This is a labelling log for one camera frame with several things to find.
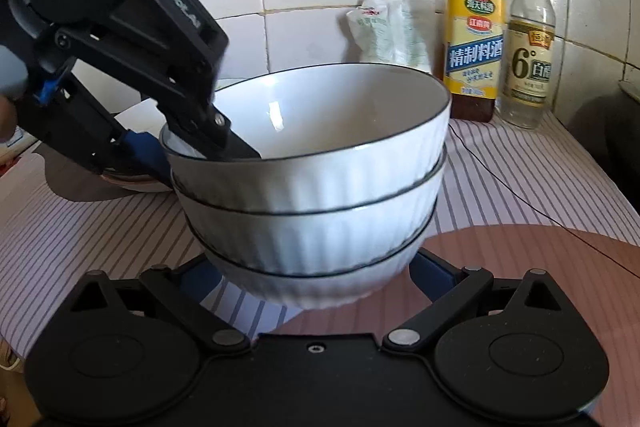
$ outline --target stacked bowls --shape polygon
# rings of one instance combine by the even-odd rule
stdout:
[[[206,160],[160,139],[210,261],[258,298],[301,308],[379,289],[424,240],[442,183],[449,91],[421,71],[331,64],[216,93],[262,159]]]

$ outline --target black cable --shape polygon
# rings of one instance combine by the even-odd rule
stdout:
[[[497,181],[500,182],[500,185],[502,185],[503,187],[505,187],[511,194],[513,194],[516,198],[518,198],[520,201],[522,201],[522,203],[526,204],[527,206],[529,206],[530,208],[532,208],[533,211],[539,213],[541,216],[545,216],[546,219],[552,221],[553,223],[556,223],[556,225],[558,225],[558,227],[561,227],[562,229],[566,230],[567,232],[569,232],[571,235],[573,235],[576,239],[579,239],[580,241],[582,241],[585,245],[587,245],[590,248],[593,248],[593,250],[595,250],[596,252],[598,252],[599,254],[603,255],[604,257],[606,257],[607,259],[609,259],[610,261],[613,261],[614,263],[616,263],[618,266],[620,266],[623,270],[629,272],[631,275],[633,275],[634,277],[636,277],[636,279],[640,279],[640,275],[638,275],[637,273],[629,270],[626,266],[624,266],[623,264],[619,263],[618,261],[616,261],[615,259],[612,258],[612,256],[604,253],[602,250],[600,250],[599,248],[594,247],[591,243],[589,243],[589,241],[585,241],[583,238],[581,238],[577,233],[573,232],[572,230],[568,229],[566,226],[564,226],[562,223],[560,223],[559,221],[556,221],[553,217],[548,216],[547,214],[545,214],[544,212],[542,212],[541,210],[538,210],[535,206],[533,206],[531,203],[529,203],[529,201],[526,201],[524,198],[522,198],[517,192],[515,192],[509,185],[507,185],[506,182],[502,181],[498,176],[496,176],[493,172],[491,172],[491,170],[489,169],[489,167],[487,167],[484,162],[482,162],[482,160],[480,158],[478,158],[478,156],[476,155],[476,153],[474,153],[471,149],[469,149],[469,147],[466,146],[465,141],[460,137],[460,135],[458,133],[456,133],[456,130],[453,129],[453,126],[451,124],[449,124],[449,128],[451,130],[451,132],[456,136],[456,138],[458,138],[458,140],[460,140],[460,143],[462,143],[462,147],[464,147],[466,149],[466,151],[474,157],[474,159],[484,168],[484,170],[486,170],[489,174],[491,174],[494,179],[496,179]]]

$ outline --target ribbed bowl exterior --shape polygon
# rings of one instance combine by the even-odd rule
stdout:
[[[396,194],[434,168],[447,136],[450,107],[421,126],[384,140],[316,155],[255,162],[208,162],[171,152],[174,177],[186,194],[243,212],[319,212]]]
[[[426,238],[426,229],[427,224],[388,259],[327,277],[295,278],[258,273],[231,264],[203,246],[207,258],[230,282],[256,298],[302,309],[324,309],[352,303],[385,286],[412,261]]]
[[[400,247],[433,210],[446,164],[385,200],[313,214],[249,214],[194,201],[177,191],[196,233],[221,256],[252,269],[313,276],[366,266]]]

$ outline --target striped tablecloth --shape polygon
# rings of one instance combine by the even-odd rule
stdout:
[[[528,132],[495,119],[452,121],[448,167],[426,245],[496,277],[549,270],[604,345],[606,426],[640,426],[640,217],[553,116]],[[0,178],[0,335],[26,355],[89,269],[136,277],[199,254],[171,193],[72,202],[54,194],[36,153]],[[263,331],[382,335],[428,305],[403,273],[353,305],[302,312],[223,283],[203,302],[254,337]]]

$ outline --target red label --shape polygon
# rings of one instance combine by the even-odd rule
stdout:
[[[486,17],[481,17],[479,15],[471,15],[467,17],[466,25],[477,32],[490,32],[492,26],[489,19],[487,19]]]

